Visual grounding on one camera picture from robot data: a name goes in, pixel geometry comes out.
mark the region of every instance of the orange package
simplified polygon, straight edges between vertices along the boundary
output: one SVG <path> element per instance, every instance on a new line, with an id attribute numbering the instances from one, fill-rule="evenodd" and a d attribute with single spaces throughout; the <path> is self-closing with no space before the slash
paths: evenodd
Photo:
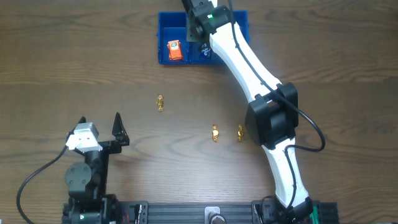
<path id="1" fill-rule="evenodd" d="M 169 41 L 167 47 L 169 48 L 169 60 L 182 60 L 184 58 L 179 40 Z"/>

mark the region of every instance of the blue container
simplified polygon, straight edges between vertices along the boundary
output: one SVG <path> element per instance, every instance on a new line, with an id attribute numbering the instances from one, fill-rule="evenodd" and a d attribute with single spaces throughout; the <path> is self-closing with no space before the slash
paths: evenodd
<path id="1" fill-rule="evenodd" d="M 234 11 L 236 22 L 241 27 L 246 41 L 250 42 L 248 12 Z M 187 42 L 187 13 L 185 12 L 159 12 L 159 30 L 157 33 L 157 55 L 162 65 L 216 65 L 224 64 L 222 59 L 214 52 L 210 58 L 200 57 L 200 48 L 203 43 Z M 179 40 L 181 43 L 183 60 L 170 61 L 167 43 Z"/>

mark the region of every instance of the robotic arm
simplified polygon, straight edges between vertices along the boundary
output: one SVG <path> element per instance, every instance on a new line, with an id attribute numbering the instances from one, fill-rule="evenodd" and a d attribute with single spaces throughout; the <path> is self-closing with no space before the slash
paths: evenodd
<path id="1" fill-rule="evenodd" d="M 295 131 L 299 123 L 298 114 L 279 103 L 270 90 L 254 74 L 243 55 L 238 50 L 233 36 L 245 57 L 263 80 L 286 100 L 297 107 L 297 91 L 293 84 L 282 85 L 259 61 L 245 41 L 239 24 L 231 19 L 231 12 L 226 6 L 216 6 L 216 2 L 207 0 L 183 1 L 188 12 L 190 32 L 199 42 L 210 44 L 211 49 L 227 64 L 241 85 L 249 107 L 245 125 L 256 144 L 265 150 L 276 185 L 276 197 L 287 211 L 290 221 L 300 219 L 312 213 L 312 201 L 303 186 L 299 167 L 295 157 L 295 148 L 287 149 L 287 154 L 295 174 L 296 194 L 292 207 L 288 207 L 293 197 L 293 173 L 285 156 L 285 147 L 295 143 Z"/>

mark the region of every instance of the blue tray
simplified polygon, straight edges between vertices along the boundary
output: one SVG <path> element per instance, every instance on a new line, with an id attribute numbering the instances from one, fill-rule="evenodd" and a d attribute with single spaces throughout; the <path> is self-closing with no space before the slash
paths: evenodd
<path id="1" fill-rule="evenodd" d="M 236 22 L 241 27 L 246 41 L 250 42 L 248 12 L 244 10 L 234 11 Z M 203 43 L 187 42 L 187 13 L 185 12 L 159 12 L 159 30 L 157 32 L 157 55 L 162 65 L 216 65 L 224 64 L 222 59 L 214 52 L 210 58 L 200 58 L 199 48 Z M 179 40 L 184 59 L 181 61 L 169 60 L 167 43 L 171 40 Z"/>

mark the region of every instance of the wooden table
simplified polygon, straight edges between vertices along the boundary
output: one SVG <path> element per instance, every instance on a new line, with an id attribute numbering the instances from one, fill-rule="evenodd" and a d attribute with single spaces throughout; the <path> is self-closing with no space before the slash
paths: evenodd
<path id="1" fill-rule="evenodd" d="M 338 202 L 342 223 L 398 222 L 398 2 L 234 1 L 251 46 L 327 138 L 297 151 L 312 199 Z M 0 3 L 0 219 L 22 223 L 20 184 L 53 159 L 81 116 L 111 139 L 116 112 L 131 138 L 109 162 L 108 192 L 149 202 L 250 202 L 274 194 L 264 151 L 238 143 L 247 102 L 228 69 L 166 67 L 157 13 L 179 0 L 5 0 Z M 157 94 L 165 96 L 158 113 Z M 220 130 L 211 140 L 211 125 Z M 299 144 L 317 146 L 304 120 Z M 59 223 L 67 152 L 28 183 L 22 207 Z"/>

